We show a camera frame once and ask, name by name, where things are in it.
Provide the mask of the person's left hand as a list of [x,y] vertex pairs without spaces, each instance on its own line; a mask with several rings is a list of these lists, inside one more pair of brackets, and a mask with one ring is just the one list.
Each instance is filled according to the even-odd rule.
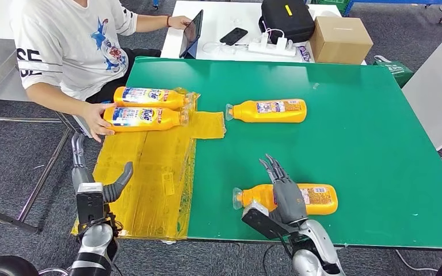
[[186,16],[168,16],[167,26],[169,28],[184,30],[192,20]]

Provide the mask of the person's right hand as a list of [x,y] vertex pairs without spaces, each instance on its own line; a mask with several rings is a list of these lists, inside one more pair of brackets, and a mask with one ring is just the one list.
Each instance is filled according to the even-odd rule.
[[111,124],[105,121],[102,117],[104,111],[109,108],[114,109],[115,103],[88,103],[85,102],[83,111],[80,116],[86,121],[90,134],[94,140],[101,142],[100,136],[114,135],[114,130],[111,129]]

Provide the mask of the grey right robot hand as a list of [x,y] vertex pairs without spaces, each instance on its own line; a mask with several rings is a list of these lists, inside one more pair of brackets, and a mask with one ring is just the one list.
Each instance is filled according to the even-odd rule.
[[259,159],[273,185],[276,208],[269,217],[283,224],[293,225],[308,218],[306,204],[298,185],[272,156],[265,154],[268,162]]

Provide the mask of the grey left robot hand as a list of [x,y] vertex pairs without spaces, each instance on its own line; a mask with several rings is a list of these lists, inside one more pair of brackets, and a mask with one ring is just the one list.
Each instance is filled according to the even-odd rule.
[[[73,150],[73,164],[72,181],[75,193],[78,193],[79,186],[82,183],[94,183],[94,177],[85,164],[83,141],[85,136],[81,133],[75,132],[71,138],[71,145]],[[128,184],[133,175],[133,163],[127,162],[124,166],[123,173],[117,180],[111,184],[106,185],[103,191],[103,198],[105,203],[111,203],[118,200],[122,191]]]

